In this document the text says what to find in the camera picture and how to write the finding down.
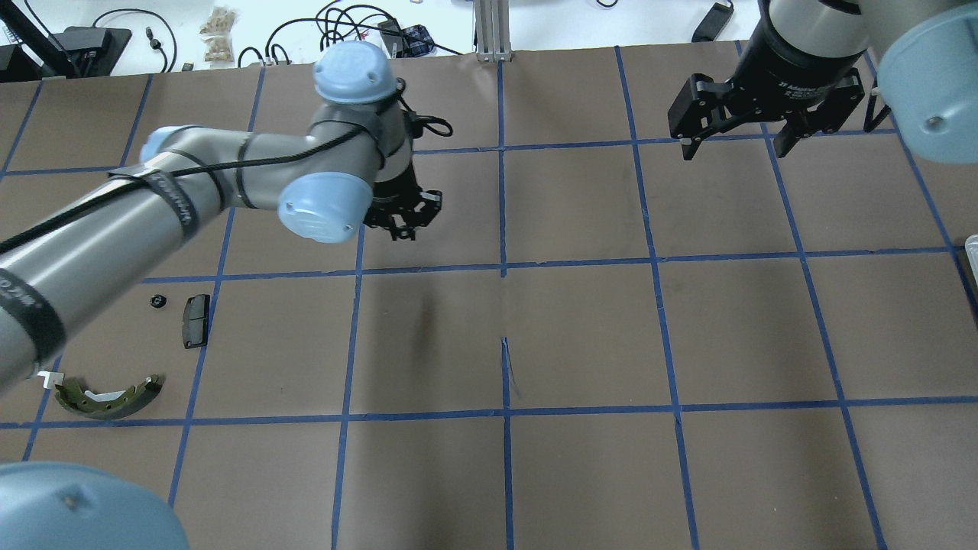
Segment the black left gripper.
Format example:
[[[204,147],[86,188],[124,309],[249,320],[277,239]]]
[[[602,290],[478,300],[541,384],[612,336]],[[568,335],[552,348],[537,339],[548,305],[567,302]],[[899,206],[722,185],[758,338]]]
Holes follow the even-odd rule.
[[[416,230],[429,226],[442,206],[442,192],[423,190],[409,161],[401,174],[374,185],[374,198],[363,224],[388,230],[392,241],[415,241]]]

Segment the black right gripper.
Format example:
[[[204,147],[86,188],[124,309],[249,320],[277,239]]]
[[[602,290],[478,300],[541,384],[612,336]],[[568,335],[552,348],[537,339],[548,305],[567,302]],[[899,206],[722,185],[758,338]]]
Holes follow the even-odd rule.
[[[838,131],[865,97],[855,67],[865,51],[858,47],[840,58],[809,53],[762,15],[727,81],[694,73],[678,91],[667,121],[682,159],[694,160],[704,139],[745,123],[785,122],[776,135],[778,159],[802,138]]]

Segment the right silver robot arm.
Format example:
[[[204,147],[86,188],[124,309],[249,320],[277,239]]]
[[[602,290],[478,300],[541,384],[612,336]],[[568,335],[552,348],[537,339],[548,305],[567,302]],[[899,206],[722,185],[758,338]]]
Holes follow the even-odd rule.
[[[870,132],[891,116],[912,153],[975,163],[977,6],[974,1],[762,1],[733,75],[688,77],[669,108],[672,138],[691,160],[706,139],[746,123],[781,122],[779,157],[834,133],[867,95],[856,62],[877,56]]]

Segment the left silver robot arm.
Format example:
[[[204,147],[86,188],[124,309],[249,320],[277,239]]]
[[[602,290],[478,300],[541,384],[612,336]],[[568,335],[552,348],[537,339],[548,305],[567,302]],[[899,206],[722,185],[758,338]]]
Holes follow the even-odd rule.
[[[370,42],[325,49],[322,99],[290,136],[167,126],[139,163],[107,172],[79,201],[2,242],[2,393],[45,373],[67,342],[229,208],[273,210],[290,232],[342,243],[362,225],[415,240],[442,209],[423,190],[413,140],[427,119],[403,101],[387,53]],[[2,464],[2,549],[189,549],[154,492],[95,467]]]

